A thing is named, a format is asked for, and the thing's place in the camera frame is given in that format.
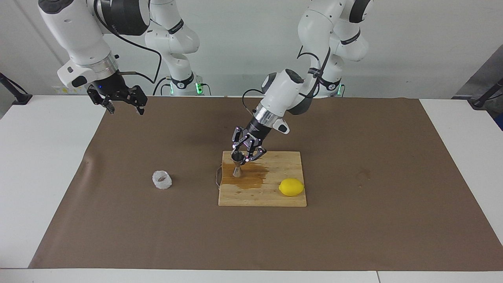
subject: white table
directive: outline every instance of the white table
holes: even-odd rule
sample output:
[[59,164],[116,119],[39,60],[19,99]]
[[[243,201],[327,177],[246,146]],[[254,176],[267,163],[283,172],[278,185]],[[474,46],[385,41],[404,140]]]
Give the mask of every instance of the white table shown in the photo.
[[[421,102],[503,242],[503,132],[465,101]],[[503,272],[26,269],[103,113],[86,96],[35,96],[0,120],[0,268],[10,268],[0,270],[0,283],[503,282]]]

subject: wooden cutting board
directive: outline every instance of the wooden cutting board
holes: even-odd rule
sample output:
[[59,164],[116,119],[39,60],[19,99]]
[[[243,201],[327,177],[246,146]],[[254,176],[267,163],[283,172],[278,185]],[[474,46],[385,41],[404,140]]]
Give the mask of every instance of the wooden cutting board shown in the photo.
[[232,175],[230,151],[222,155],[219,206],[307,206],[305,190],[298,196],[283,195],[278,186],[286,178],[304,183],[300,152],[267,152],[241,167],[241,177]]

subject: green indicator light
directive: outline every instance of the green indicator light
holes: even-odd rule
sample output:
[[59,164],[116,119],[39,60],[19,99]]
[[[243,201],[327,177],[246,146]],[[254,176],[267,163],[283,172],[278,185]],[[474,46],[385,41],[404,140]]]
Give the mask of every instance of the green indicator light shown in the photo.
[[197,89],[197,94],[203,93],[203,88],[201,87],[201,84],[196,83],[196,89]]

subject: brown paper sheet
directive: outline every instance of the brown paper sheet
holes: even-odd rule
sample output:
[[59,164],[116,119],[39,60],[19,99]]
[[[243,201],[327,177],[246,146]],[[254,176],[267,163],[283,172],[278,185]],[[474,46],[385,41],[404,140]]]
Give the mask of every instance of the brown paper sheet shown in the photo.
[[[249,99],[249,105],[258,100]],[[106,114],[31,268],[503,270],[503,248],[418,100],[322,99],[288,115],[307,207],[219,207],[238,98]],[[168,190],[155,170],[173,178]]]

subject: lemon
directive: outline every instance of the lemon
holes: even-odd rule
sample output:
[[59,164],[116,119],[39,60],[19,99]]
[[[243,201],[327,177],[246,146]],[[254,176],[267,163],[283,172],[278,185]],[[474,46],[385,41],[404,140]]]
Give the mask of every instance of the lemon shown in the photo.
[[296,196],[302,193],[304,190],[304,184],[297,179],[288,178],[281,181],[279,189],[280,192],[286,196]]

